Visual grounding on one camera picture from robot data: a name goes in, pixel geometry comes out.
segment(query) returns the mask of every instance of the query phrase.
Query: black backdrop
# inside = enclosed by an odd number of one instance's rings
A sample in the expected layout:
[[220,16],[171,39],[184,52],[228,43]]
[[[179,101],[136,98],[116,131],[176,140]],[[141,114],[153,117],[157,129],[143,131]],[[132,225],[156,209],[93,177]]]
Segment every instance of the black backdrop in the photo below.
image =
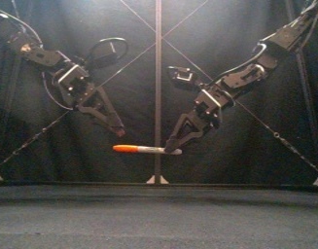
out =
[[[69,113],[0,167],[1,176],[28,181],[144,183],[155,174],[155,156],[119,154],[112,145],[153,146],[159,122],[163,146],[196,97],[195,92],[174,88],[161,70],[156,121],[156,1],[14,2],[44,48],[72,59],[85,56],[103,38],[128,41],[125,58],[91,72],[95,83],[104,84],[125,135],[115,137],[80,113]],[[295,11],[302,2],[294,1]],[[0,9],[16,14],[12,1],[0,1]],[[204,82],[246,61],[256,41],[289,22],[286,1],[275,0],[161,0],[160,13],[161,69],[176,65],[199,71],[196,64]],[[318,27],[305,59],[318,131]],[[240,102],[318,164],[294,56]],[[38,70],[0,49],[0,161],[64,112],[48,97]],[[311,184],[318,176],[240,106],[226,110],[220,128],[182,150],[182,156],[159,158],[160,174],[169,183]]]

